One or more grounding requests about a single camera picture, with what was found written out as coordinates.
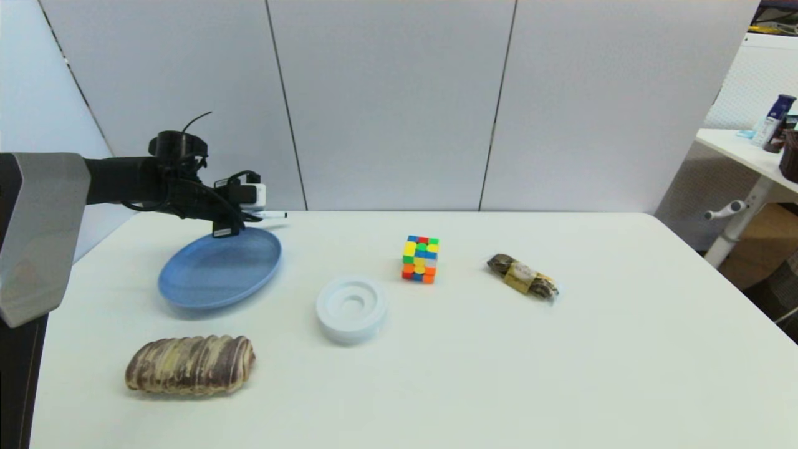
plastic wrapper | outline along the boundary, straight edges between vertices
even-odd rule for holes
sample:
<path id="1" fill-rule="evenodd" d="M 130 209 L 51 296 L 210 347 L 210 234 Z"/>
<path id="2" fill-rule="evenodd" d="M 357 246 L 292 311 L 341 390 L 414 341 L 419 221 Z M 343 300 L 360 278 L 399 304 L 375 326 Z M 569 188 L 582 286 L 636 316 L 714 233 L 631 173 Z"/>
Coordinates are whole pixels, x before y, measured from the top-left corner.
<path id="1" fill-rule="evenodd" d="M 537 272 L 507 254 L 496 254 L 488 261 L 488 267 L 504 278 L 504 283 L 522 292 L 543 300 L 554 301 L 559 295 L 557 284 L 549 276 Z"/>

gray padded wall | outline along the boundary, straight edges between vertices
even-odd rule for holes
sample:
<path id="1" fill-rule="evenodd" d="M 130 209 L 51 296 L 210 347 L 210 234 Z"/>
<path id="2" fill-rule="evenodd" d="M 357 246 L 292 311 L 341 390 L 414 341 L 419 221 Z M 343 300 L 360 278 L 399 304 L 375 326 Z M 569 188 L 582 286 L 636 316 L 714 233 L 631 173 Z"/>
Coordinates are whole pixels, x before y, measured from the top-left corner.
<path id="1" fill-rule="evenodd" d="M 116 156 L 146 156 L 159 131 L 189 129 L 211 156 L 206 183 L 253 169 L 270 209 L 304 209 L 262 0 L 41 0 Z"/>

colorful cube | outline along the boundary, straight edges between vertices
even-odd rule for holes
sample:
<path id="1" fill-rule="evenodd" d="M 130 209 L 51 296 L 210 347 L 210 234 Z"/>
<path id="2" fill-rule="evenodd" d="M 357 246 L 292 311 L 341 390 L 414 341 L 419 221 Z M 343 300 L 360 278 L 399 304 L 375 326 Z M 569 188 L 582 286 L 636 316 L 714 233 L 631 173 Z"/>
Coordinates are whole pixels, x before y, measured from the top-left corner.
<path id="1" fill-rule="evenodd" d="M 435 281 L 438 261 L 438 239 L 408 236 L 402 253 L 401 276 L 425 284 Z"/>

bread roll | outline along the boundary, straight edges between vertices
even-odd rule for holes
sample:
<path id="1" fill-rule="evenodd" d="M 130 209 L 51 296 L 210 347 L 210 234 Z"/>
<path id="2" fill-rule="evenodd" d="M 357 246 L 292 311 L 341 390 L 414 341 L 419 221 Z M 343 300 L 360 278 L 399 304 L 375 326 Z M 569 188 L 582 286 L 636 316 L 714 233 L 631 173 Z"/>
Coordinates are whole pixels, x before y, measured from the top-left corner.
<path id="1" fill-rule="evenodd" d="M 247 337 L 170 338 L 145 344 L 124 373 L 131 390 L 172 395 L 231 393 L 255 362 Z"/>

white wall panel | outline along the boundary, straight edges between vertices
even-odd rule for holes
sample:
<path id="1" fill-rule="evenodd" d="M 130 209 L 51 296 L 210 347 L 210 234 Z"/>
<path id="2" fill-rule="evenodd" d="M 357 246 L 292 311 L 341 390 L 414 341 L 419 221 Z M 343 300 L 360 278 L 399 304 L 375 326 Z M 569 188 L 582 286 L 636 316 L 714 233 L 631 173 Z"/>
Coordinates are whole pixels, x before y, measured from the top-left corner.
<path id="1" fill-rule="evenodd" d="M 0 149 L 111 157 L 36 0 L 4 2 L 0 8 Z M 132 214 L 121 205 L 86 207 L 75 260 Z"/>
<path id="2" fill-rule="evenodd" d="M 42 0 L 113 153 L 159 131 L 209 145 L 206 182 L 253 169 L 273 209 L 304 209 L 263 0 Z"/>
<path id="3" fill-rule="evenodd" d="M 309 207 L 476 210 L 513 6 L 270 0 Z"/>
<path id="4" fill-rule="evenodd" d="M 757 3 L 519 2 L 482 208 L 652 213 Z"/>

